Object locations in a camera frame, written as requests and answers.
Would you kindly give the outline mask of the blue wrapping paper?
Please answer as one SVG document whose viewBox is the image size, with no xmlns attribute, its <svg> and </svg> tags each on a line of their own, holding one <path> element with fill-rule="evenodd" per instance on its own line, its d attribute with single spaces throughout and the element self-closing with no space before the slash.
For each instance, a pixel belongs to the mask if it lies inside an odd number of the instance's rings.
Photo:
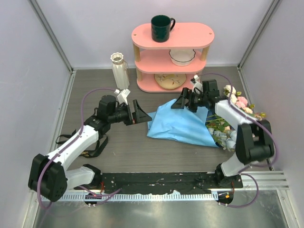
<svg viewBox="0 0 304 228">
<path fill-rule="evenodd" d="M 186 107 L 172 109 L 175 101 L 176 99 L 172 99 L 159 106 L 155 112 L 149 113 L 152 120 L 147 123 L 147 137 L 217 147 L 205 126 L 208 109 L 199 107 L 195 113 Z"/>
</svg>

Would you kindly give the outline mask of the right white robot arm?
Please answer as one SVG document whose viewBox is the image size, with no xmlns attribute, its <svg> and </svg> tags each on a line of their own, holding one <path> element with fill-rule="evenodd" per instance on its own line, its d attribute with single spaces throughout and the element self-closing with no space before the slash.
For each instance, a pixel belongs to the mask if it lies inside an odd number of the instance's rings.
<svg viewBox="0 0 304 228">
<path fill-rule="evenodd" d="M 258 121 L 238 107 L 231 100 L 220 95 L 215 79 L 194 83 L 192 89 L 183 88 L 179 98 L 171 106 L 172 109 L 187 107 L 196 112 L 198 107 L 206 107 L 236 130 L 236 146 L 234 154 L 222 164 L 214 173 L 214 181 L 221 188 L 228 188 L 237 175 L 249 165 L 257 165 L 274 156 L 275 148 L 269 121 Z"/>
</svg>

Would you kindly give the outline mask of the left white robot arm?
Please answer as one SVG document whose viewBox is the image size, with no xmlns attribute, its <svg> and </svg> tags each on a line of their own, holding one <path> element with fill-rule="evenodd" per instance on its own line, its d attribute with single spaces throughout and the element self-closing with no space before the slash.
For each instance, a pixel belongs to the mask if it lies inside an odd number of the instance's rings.
<svg viewBox="0 0 304 228">
<path fill-rule="evenodd" d="M 118 103 L 113 95 L 104 95 L 95 113 L 84 121 L 78 132 L 49 154 L 34 157 L 28 187 L 36 191 L 38 197 L 45 197 L 51 202 L 58 201 L 66 190 L 83 185 L 97 189 L 102 181 L 98 168 L 89 164 L 74 170 L 68 167 L 85 149 L 105 136 L 111 124 L 122 122 L 128 126 L 152 120 L 137 100 L 133 101 L 133 106 L 131 111 L 128 104 Z"/>
</svg>

